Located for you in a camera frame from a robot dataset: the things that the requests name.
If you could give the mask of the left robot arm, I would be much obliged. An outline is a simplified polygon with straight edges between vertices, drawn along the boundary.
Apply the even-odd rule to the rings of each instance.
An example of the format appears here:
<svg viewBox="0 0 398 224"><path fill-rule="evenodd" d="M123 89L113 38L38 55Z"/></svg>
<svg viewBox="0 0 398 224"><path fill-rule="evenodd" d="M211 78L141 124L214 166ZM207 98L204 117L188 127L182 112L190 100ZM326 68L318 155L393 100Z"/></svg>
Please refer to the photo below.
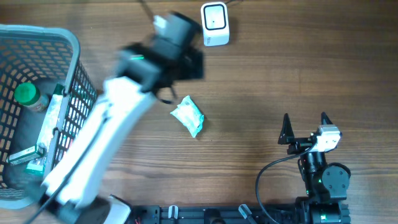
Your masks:
<svg viewBox="0 0 398 224"><path fill-rule="evenodd" d="M30 189L39 212L64 223L130 221L130 204L98 194L106 169L160 89L203 77L203 53L193 44L201 32L199 23L178 12L154 23L155 34L147 43L119 51L115 74L104 82L104 92L72 146L43 182Z"/></svg>

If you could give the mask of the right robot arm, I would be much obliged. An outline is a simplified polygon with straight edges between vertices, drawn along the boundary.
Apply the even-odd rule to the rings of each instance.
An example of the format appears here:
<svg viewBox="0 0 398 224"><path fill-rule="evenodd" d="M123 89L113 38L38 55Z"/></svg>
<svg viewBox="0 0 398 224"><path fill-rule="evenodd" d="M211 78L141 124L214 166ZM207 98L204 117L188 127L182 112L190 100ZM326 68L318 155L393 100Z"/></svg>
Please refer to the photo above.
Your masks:
<svg viewBox="0 0 398 224"><path fill-rule="evenodd" d="M326 154L337 148L341 131L326 115L321 125L306 138L296 138L288 114L284 115L278 143L288 145L287 154L298 156L298 169L307 195L295 200L295 223L351 222L349 208L343 203L351 171L341 163L326 161Z"/></svg>

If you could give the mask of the small green white box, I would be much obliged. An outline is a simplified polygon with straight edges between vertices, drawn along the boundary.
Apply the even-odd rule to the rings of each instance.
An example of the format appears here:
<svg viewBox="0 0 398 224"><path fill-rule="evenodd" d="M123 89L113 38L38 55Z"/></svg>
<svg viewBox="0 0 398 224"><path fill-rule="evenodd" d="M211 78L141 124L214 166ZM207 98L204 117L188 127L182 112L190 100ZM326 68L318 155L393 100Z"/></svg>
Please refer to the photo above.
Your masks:
<svg viewBox="0 0 398 224"><path fill-rule="evenodd" d="M15 154L11 154L8 158L7 158L7 162L10 165L18 165L18 164L22 164L25 162L29 162L32 159L36 159L38 157L42 157L44 154L44 149L34 145L32 147L29 147L27 149L24 149L23 151L17 152Z"/></svg>

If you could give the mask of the red white packet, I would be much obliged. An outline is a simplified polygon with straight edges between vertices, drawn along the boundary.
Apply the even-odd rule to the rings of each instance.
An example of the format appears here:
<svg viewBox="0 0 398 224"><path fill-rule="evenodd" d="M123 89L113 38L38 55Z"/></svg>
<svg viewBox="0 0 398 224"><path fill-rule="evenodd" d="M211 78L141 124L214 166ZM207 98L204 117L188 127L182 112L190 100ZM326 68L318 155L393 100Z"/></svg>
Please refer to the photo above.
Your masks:
<svg viewBox="0 0 398 224"><path fill-rule="evenodd" d="M67 138L66 145L65 145L65 150L63 151L63 156L67 154L69 149L71 148L72 144L74 142L74 139L72 138Z"/></svg>

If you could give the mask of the green lid jar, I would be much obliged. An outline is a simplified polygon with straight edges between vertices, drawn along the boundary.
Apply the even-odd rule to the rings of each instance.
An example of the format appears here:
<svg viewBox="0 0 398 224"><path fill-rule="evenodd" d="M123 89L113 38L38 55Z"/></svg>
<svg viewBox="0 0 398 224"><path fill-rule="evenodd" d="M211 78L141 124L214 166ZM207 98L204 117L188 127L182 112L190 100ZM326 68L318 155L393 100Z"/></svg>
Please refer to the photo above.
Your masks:
<svg viewBox="0 0 398 224"><path fill-rule="evenodd" d="M42 93L33 83L21 83L14 92L15 100L22 106L33 112L41 112L47 109L49 98Z"/></svg>

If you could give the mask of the light green wipes packet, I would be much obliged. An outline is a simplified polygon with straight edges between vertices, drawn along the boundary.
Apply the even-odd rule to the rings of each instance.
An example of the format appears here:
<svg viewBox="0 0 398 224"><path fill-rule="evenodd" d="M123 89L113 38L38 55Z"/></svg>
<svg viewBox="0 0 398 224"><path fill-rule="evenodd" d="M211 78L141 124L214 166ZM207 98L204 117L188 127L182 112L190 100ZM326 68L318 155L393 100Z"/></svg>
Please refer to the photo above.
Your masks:
<svg viewBox="0 0 398 224"><path fill-rule="evenodd" d="M177 105L177 108L171 111L170 114L188 129L192 138L196 138L203 128L205 117L189 95L184 97L181 103Z"/></svg>

